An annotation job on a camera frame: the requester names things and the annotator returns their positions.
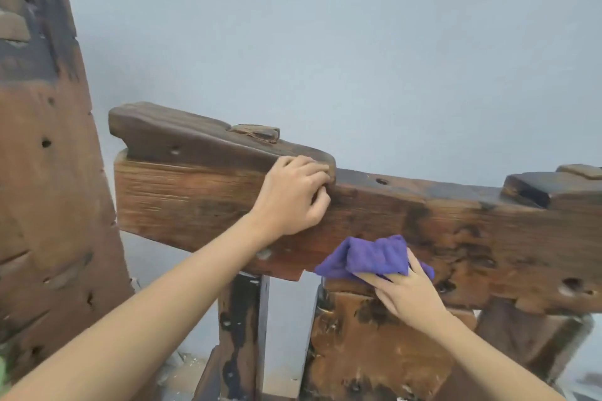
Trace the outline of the rustic dark wooden chair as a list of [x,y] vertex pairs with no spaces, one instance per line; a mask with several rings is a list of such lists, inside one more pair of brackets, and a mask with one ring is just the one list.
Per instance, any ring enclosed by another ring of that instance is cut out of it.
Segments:
[[282,155],[327,164],[316,227],[259,253],[219,296],[219,345],[199,382],[216,401],[485,401],[440,346],[387,312],[361,281],[318,288],[300,388],[263,389],[270,278],[298,281],[346,238],[401,235],[435,269],[443,303],[488,343],[553,384],[602,313],[602,168],[566,164],[504,185],[437,183],[340,169],[275,127],[230,125],[137,102],[109,111],[122,230],[196,251],[256,200]]

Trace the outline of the person's left hand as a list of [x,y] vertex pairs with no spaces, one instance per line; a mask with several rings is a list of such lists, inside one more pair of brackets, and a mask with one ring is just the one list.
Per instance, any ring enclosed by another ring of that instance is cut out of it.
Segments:
[[249,213],[266,244],[292,236],[311,225],[311,205],[331,181],[329,167],[311,157],[279,157],[267,173]]

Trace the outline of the person's right hand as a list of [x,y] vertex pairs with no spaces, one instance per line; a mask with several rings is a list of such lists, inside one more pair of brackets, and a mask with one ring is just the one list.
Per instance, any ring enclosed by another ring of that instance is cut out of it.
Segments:
[[437,324],[450,318],[432,281],[410,249],[413,272],[409,276],[393,276],[393,287],[373,287],[387,310],[401,321],[429,336],[435,335]]

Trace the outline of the white plastic sheet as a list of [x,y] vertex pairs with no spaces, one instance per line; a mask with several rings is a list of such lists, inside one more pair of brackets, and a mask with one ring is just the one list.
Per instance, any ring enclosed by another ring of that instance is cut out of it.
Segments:
[[160,401],[192,401],[206,365],[206,358],[174,352],[158,375]]

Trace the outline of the person's right forearm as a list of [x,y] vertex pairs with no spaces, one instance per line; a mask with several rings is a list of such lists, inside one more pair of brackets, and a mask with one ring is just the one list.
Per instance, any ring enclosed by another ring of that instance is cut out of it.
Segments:
[[507,300],[491,302],[474,331],[442,305],[419,305],[402,320],[442,346],[455,367],[432,401],[567,401],[524,367],[516,333],[539,331],[544,316]]

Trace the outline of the person's left forearm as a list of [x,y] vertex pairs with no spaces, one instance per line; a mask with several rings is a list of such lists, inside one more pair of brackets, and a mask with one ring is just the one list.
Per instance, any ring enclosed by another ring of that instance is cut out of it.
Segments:
[[87,329],[0,401],[129,401],[261,249],[295,232],[250,213]]

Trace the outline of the tall weathered wooden plank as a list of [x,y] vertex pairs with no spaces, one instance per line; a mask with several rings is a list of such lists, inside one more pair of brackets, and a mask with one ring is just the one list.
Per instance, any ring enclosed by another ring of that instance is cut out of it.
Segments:
[[70,1],[0,0],[0,397],[134,295],[92,111]]

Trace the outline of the purple cleaning cloth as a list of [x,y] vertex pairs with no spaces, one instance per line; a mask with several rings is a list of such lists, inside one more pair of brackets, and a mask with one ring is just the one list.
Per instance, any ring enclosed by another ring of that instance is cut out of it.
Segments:
[[409,253],[409,245],[401,235],[374,241],[348,237],[314,272],[327,279],[356,280],[359,273],[365,273],[392,281],[395,275],[407,277],[413,272]]

